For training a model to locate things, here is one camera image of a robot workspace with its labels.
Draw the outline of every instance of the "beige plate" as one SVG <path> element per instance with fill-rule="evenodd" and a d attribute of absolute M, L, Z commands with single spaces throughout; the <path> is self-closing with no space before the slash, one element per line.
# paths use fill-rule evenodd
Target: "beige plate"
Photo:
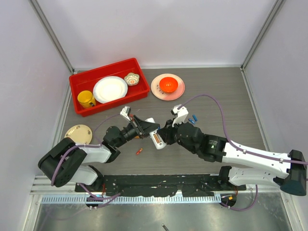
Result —
<path fill-rule="evenodd" d="M 92 140 L 91 129 L 83 124 L 71 127 L 64 136 L 71 138 L 75 143 L 89 144 Z"/>

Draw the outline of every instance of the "blue object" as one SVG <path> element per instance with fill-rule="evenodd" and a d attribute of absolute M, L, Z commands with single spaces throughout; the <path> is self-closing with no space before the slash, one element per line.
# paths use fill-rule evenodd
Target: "blue object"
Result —
<path fill-rule="evenodd" d="M 195 115 L 193 115 L 193 119 L 197 122 L 197 117 Z"/>
<path fill-rule="evenodd" d="M 192 119 L 188 119 L 189 122 L 191 122 L 192 124 L 195 124 L 195 122 Z"/>

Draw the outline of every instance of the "small orange object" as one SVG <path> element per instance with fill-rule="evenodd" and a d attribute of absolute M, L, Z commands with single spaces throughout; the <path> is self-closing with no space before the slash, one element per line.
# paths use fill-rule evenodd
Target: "small orange object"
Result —
<path fill-rule="evenodd" d="M 178 81 L 172 77 L 165 77 L 159 81 L 159 88 L 166 93 L 174 92 L 176 89 L 178 89 L 178 86 Z"/>
<path fill-rule="evenodd" d="M 139 151 L 136 152 L 136 155 L 139 155 L 143 151 L 143 148 L 140 148 Z"/>

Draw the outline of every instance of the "white wall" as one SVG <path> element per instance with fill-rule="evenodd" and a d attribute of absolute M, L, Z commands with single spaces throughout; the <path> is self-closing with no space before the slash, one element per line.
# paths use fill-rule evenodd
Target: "white wall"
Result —
<path fill-rule="evenodd" d="M 287 0 L 247 68 L 269 145 L 308 161 L 308 1 Z M 308 230 L 308 196 L 295 197 Z"/>
<path fill-rule="evenodd" d="M 0 225 L 20 231 L 69 72 L 28 1 L 2 1 L 0 21 Z"/>
<path fill-rule="evenodd" d="M 275 0 L 39 0 L 75 68 L 241 65 Z"/>

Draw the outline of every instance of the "pink plate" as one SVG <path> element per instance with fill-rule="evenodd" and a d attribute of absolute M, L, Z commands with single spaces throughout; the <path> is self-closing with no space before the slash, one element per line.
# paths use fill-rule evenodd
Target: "pink plate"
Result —
<path fill-rule="evenodd" d="M 159 88 L 159 82 L 165 77 L 172 77 L 172 78 L 175 78 L 177 80 L 179 85 L 178 85 L 178 88 L 174 92 L 165 93 Z M 185 84 L 184 84 L 183 80 L 176 75 L 162 74 L 162 75 L 157 76 L 155 79 L 153 79 L 153 81 L 151 83 L 151 91 L 152 91 L 154 96 L 156 96 L 157 98 L 159 98 L 161 100 L 166 100 L 166 101 L 176 100 L 179 97 L 181 97 L 181 95 L 184 93 Z"/>

